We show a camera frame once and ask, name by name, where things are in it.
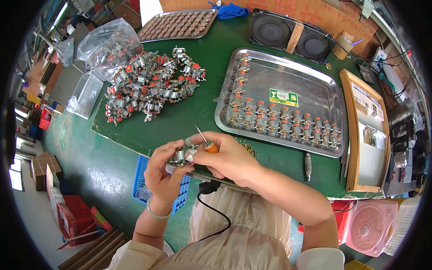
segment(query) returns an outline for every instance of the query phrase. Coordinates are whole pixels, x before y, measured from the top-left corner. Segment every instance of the rectangular tray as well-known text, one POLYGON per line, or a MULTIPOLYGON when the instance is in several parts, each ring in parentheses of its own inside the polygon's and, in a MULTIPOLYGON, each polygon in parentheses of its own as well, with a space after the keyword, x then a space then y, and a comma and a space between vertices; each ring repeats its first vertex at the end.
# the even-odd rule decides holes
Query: rectangular tray
POLYGON ((146 42, 151 42, 151 41, 157 41, 157 40, 166 40, 166 39, 179 39, 179 38, 201 38, 203 37, 205 34, 207 34, 207 32, 209 31, 210 25, 212 25, 214 19, 216 18, 217 13, 219 12, 219 10, 216 9, 200 9, 200 10, 179 10, 179 11, 173 11, 173 12, 166 12, 166 13, 161 13, 158 15, 155 15, 151 20, 149 20, 146 25, 144 25, 144 27, 138 32, 138 37, 141 39, 141 36, 144 35, 146 33, 146 31, 148 30, 148 28, 158 19, 158 18, 163 18, 165 16, 169 16, 172 14, 180 14, 180 13, 195 13, 195 12, 214 12, 213 16, 211 17, 210 21, 208 22, 206 28, 199 34, 199 35, 191 35, 191 36, 175 36, 175 37, 164 37, 164 38, 155 38, 155 39, 147 39, 147 40, 142 40, 141 43, 146 43, 146 42))
MULTIPOLYGON (((336 82, 328 75, 308 66, 264 52, 248 48, 240 48, 233 52, 214 116, 218 127, 228 133, 277 143, 332 158, 341 157, 346 149, 346 107, 343 93, 336 82), (247 53, 250 58, 248 62, 250 69, 246 72, 246 78, 248 80, 244 82, 245 92, 241 95, 242 105, 239 107, 240 118, 237 122, 232 124, 229 120, 232 112, 231 102, 235 96, 232 89, 237 85, 235 78, 240 65, 239 61, 243 53, 247 53), (271 89, 293 93, 297 103, 288 102, 290 105, 287 105, 287 103, 278 103, 274 99, 270 101, 270 95, 274 92, 272 92, 271 89), (313 143, 301 142, 302 136, 299 136, 298 140, 295 140, 289 138, 289 135, 287 135, 287 137, 279 135, 277 130, 273 134, 269 134, 267 130, 257 131, 254 129, 253 124, 255 123, 257 115, 256 107, 251 111, 253 117, 251 127, 246 128, 242 124, 245 114, 244 104, 246 98, 252 98, 254 106, 257 105, 258 101, 263 101, 265 108, 267 108, 270 103, 274 103, 276 107, 275 110, 278 112, 275 117, 278 127, 280 124, 279 117, 282 107, 288 107, 290 115, 298 110, 302 117, 303 114, 310 113, 312 119, 319 117, 322 122, 324 120, 329 120, 330 124, 336 123, 337 127, 340 129, 340 134, 338 135, 340 144, 334 149, 330 149, 313 143)), ((268 117, 265 116, 264 120, 265 123, 267 123, 268 117)))

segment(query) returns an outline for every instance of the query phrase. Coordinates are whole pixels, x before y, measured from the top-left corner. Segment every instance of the pink fan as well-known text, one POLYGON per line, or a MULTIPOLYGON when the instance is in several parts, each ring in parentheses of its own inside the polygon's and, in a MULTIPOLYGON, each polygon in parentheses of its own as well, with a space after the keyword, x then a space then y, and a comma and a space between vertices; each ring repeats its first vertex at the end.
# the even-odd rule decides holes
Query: pink fan
POLYGON ((346 245, 378 257, 391 238, 389 231, 396 220, 397 208, 397 202, 391 200, 360 200, 356 210, 348 214, 346 245))

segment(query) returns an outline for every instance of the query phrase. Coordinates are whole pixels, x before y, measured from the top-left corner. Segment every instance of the orange screwdriver handle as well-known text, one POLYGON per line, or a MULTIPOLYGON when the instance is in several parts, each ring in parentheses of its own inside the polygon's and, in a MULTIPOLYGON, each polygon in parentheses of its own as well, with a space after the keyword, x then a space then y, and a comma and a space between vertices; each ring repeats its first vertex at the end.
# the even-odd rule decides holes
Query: orange screwdriver handle
POLYGON ((219 149, 214 143, 210 143, 209 146, 204 147, 204 150, 206 150, 209 153, 219 153, 219 149))

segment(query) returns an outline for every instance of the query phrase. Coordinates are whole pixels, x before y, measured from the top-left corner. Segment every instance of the woman's right hand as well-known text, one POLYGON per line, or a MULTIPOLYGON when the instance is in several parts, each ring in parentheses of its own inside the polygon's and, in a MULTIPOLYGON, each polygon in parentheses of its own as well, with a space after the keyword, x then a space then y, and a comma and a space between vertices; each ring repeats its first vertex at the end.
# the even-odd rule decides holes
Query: woman's right hand
MULTIPOLYGON (((216 178, 227 177, 241 187, 248 187, 262 169, 260 163, 231 135, 212 131, 205 131, 203 135, 219 148, 219 153, 206 152, 201 145, 192 155, 193 162, 207 166, 216 178)), ((191 141, 193 144, 204 143, 200 134, 191 136, 191 141)))

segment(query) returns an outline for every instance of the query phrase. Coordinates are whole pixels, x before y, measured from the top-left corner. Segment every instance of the white plastic basket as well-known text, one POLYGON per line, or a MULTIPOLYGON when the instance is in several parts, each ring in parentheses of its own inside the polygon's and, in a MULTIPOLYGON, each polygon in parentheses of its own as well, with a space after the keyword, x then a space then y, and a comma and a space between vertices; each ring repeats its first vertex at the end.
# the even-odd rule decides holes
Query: white plastic basket
POLYGON ((103 81, 97 78, 91 71, 81 75, 66 110, 84 119, 88 119, 92 114, 96 99, 103 85, 103 81))
POLYGON ((393 228, 394 234, 390 241, 385 245, 383 250, 387 255, 393 256, 396 250, 399 248, 400 244, 405 238, 405 235, 407 235, 411 223, 413 222, 419 204, 420 196, 408 198, 400 204, 399 211, 397 212, 396 222, 393 228))

